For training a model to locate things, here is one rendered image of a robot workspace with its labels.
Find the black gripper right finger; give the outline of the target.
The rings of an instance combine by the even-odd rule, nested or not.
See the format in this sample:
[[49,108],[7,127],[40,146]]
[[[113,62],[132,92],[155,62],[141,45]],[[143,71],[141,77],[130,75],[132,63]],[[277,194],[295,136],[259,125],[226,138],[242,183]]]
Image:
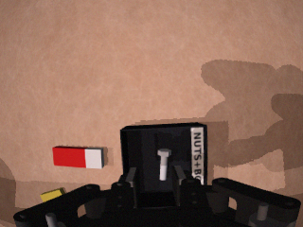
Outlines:
[[[253,227],[295,227],[298,199],[227,178],[201,184],[181,166],[172,166],[171,173],[179,227],[214,227],[213,214]],[[236,201],[236,210],[228,206],[229,197]]]

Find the yellow flat square pad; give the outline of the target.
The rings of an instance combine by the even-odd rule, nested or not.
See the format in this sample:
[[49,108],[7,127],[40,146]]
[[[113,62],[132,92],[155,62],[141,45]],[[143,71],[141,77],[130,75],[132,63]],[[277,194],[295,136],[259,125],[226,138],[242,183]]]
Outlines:
[[44,192],[40,196],[41,196],[43,202],[45,202],[45,201],[52,200],[55,197],[59,197],[60,195],[62,195],[64,193],[65,192],[64,192],[63,188],[61,187],[61,188],[58,188],[58,189],[54,189],[54,190],[51,190],[51,191]]

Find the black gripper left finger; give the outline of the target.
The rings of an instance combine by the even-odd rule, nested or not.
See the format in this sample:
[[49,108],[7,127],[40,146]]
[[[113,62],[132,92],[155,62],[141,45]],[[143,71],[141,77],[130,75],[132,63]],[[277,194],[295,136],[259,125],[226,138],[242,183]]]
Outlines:
[[[99,227],[135,227],[139,196],[139,167],[131,167],[111,189],[100,190],[99,185],[89,183],[17,212],[13,218],[16,227],[84,227],[97,220]],[[78,217],[83,204],[86,214]]]

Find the black three-compartment bin rack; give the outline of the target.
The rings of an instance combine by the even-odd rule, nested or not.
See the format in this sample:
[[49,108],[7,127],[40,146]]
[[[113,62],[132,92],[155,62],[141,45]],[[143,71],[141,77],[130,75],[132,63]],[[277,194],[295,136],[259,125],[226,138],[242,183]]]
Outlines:
[[[178,129],[180,128],[180,129]],[[188,137],[189,133],[189,137]],[[198,122],[125,126],[120,130],[123,174],[139,167],[138,208],[162,209],[176,206],[171,167],[181,166],[193,178],[207,184],[207,125]],[[158,150],[171,150],[167,179],[160,180]]]

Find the red and white eraser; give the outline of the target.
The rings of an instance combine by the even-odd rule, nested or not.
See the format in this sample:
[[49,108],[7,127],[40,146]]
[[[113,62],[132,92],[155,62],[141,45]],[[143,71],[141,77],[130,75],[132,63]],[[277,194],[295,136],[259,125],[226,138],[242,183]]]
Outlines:
[[53,149],[54,166],[103,168],[103,148],[60,147]]

